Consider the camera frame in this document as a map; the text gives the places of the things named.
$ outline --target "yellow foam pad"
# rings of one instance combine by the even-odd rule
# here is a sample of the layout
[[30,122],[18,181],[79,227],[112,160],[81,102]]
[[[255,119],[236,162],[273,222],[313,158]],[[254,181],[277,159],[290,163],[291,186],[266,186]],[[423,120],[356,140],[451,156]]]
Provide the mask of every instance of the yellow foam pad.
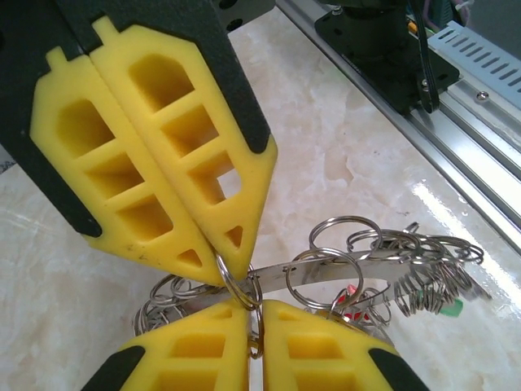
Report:
[[227,301],[130,340],[145,354],[121,391],[248,390],[248,315]]
[[48,54],[30,137],[103,228],[90,245],[221,284],[212,246],[157,167],[89,57]]
[[281,301],[263,308],[265,390],[392,391],[369,355],[398,355],[390,345]]
[[[190,215],[236,279],[246,276],[277,156],[270,137],[253,153],[197,45],[142,26],[119,33],[107,17],[93,27],[90,54]],[[233,195],[219,180],[235,172]]]

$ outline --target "rectangular cutout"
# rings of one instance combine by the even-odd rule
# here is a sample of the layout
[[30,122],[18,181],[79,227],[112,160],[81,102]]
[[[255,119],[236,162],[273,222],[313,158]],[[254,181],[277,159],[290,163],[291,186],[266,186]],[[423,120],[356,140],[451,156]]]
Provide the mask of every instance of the rectangular cutout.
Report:
[[204,106],[174,118],[162,130],[179,157],[188,155],[219,135]]
[[296,373],[296,383],[299,391],[364,391],[355,374],[346,368],[342,370],[299,371]]
[[164,371],[151,391],[214,391],[217,372],[204,370]]
[[214,319],[230,319],[233,316],[233,313],[231,312],[231,308],[226,308],[219,314],[216,314],[213,316]]
[[149,241],[173,229],[172,221],[154,195],[117,212],[138,240]]
[[336,340],[327,335],[302,334],[289,336],[287,348],[290,358],[340,359],[344,358]]
[[[231,174],[231,177],[226,176],[231,171],[235,173]],[[239,193],[241,187],[239,174],[226,152],[222,152],[193,169],[190,177],[209,204],[219,204],[231,198]]]
[[96,107],[87,99],[61,110],[56,131],[72,157],[83,156],[114,139]]
[[194,90],[185,69],[163,55],[148,55],[132,65],[130,78],[153,112],[167,107]]
[[194,332],[176,341],[172,350],[175,358],[221,358],[225,350],[226,336]]
[[289,312],[286,312],[286,311],[279,312],[278,313],[278,318],[279,318],[279,320],[284,320],[284,321],[302,320],[298,316],[296,316],[294,314],[290,314]]
[[106,198],[117,196],[144,182],[132,161],[124,153],[103,162],[87,175]]

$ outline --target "black mount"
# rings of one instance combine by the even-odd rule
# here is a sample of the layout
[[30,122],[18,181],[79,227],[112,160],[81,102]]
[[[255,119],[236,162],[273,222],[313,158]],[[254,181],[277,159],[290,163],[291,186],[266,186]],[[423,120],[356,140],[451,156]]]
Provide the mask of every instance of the black mount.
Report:
[[[380,0],[371,0],[375,5]],[[409,34],[405,2],[387,8],[363,7],[367,1],[345,0],[350,7],[333,10],[315,23],[318,35],[359,72],[400,114],[428,99],[418,39]],[[430,51],[438,91],[459,78],[459,71]]]

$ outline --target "marble surface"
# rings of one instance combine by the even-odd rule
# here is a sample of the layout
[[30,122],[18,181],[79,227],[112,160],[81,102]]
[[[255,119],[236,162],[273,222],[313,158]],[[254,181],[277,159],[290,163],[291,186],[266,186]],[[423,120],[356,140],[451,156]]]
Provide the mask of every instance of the marble surface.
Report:
[[[253,265],[291,260],[316,223],[342,214],[471,240],[486,259],[470,272],[493,301],[465,303],[458,319],[393,307],[388,333],[433,390],[519,389],[520,257],[279,11],[231,40],[279,147]],[[319,243],[343,246],[360,228]],[[132,336],[134,311],[164,275],[89,248],[18,166],[0,175],[0,243],[2,391],[80,389]],[[341,285],[304,292],[332,300]]]

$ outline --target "red object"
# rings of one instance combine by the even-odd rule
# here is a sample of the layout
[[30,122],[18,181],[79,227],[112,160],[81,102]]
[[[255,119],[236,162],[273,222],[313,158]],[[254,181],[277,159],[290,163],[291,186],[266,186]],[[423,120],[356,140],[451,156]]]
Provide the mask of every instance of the red object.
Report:
[[[355,287],[354,285],[351,285],[351,284],[348,285],[348,293],[349,293],[349,295],[352,295],[356,291],[357,291],[357,287]],[[344,300],[345,300],[345,296],[341,296],[340,299],[339,299],[339,303],[341,303]],[[356,312],[355,313],[355,320],[358,320],[360,318],[360,315],[361,315],[361,312]],[[351,314],[346,314],[345,316],[347,316],[349,319],[352,318]],[[369,316],[367,316],[367,314],[364,315],[364,320],[369,320]]]

